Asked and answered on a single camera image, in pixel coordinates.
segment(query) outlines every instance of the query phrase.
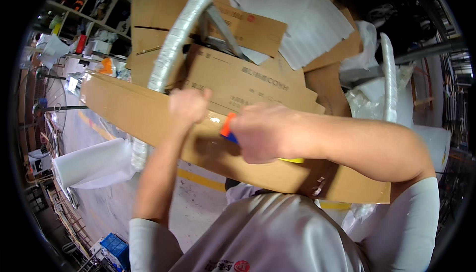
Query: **white arm sleeve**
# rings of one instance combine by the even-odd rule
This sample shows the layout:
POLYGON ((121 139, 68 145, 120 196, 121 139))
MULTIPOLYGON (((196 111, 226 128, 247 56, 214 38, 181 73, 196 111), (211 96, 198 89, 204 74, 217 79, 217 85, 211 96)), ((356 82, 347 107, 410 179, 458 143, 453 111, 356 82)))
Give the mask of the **white arm sleeve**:
POLYGON ((371 271, 425 271, 435 246, 438 213, 436 178, 420 180, 401 193, 360 244, 371 271))
POLYGON ((166 272, 182 255, 179 242, 163 225, 142 218, 129 221, 131 272, 166 272))

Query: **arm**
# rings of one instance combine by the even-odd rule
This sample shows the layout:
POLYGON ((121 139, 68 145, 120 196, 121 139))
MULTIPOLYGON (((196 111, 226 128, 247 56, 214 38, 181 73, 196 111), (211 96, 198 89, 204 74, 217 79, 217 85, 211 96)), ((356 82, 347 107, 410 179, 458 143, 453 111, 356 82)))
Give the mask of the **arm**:
POLYGON ((171 126, 155 148, 139 180, 134 203, 134 218, 169 225, 169 209, 175 186, 177 159, 192 126, 207 111, 211 90, 173 90, 170 95, 171 126))
POLYGON ((244 108, 230 129, 249 163, 328 159, 373 180, 392 182, 392 201, 412 184, 435 176, 425 143, 406 127, 383 121, 257 105, 244 108))

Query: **foam roll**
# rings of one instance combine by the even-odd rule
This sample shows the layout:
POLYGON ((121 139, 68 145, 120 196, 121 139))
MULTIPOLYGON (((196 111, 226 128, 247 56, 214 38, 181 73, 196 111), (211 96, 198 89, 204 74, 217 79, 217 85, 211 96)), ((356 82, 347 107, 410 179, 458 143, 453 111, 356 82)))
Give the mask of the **foam roll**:
POLYGON ((419 134, 428 146, 431 161, 436 172, 444 172, 448 162, 451 133, 441 127, 413 125, 412 130, 419 134))
POLYGON ((117 138, 53 159, 55 177, 62 189, 93 189, 129 180, 134 176, 132 147, 117 138))

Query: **wrapped metal frame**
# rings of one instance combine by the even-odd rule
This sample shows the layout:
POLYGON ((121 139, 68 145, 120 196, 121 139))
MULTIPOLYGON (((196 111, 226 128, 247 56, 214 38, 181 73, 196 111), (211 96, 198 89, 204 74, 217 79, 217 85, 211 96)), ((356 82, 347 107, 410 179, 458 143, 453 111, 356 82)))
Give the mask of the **wrapped metal frame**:
MULTIPOLYGON (((149 78, 147 88, 163 93, 170 72, 177 58, 179 50, 190 35, 195 22, 210 5, 212 0, 188 0, 182 13, 175 20, 165 38, 162 48, 154 62, 154 67, 149 78)), ((132 159, 131 163, 137 170, 142 170, 148 156, 148 145, 137 139, 132 139, 132 159)))
POLYGON ((380 33, 383 53, 383 71, 385 76, 385 103, 384 121, 396 122, 396 103, 398 94, 396 89, 396 68, 393 56, 393 47, 389 37, 380 33))

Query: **red stamp on box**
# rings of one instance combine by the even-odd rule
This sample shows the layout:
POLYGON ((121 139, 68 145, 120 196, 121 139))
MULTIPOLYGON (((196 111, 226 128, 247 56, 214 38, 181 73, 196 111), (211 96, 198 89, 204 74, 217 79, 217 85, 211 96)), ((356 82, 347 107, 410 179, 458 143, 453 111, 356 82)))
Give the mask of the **red stamp on box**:
POLYGON ((247 261, 238 261, 233 268, 235 268, 236 272, 248 272, 249 263, 247 261))

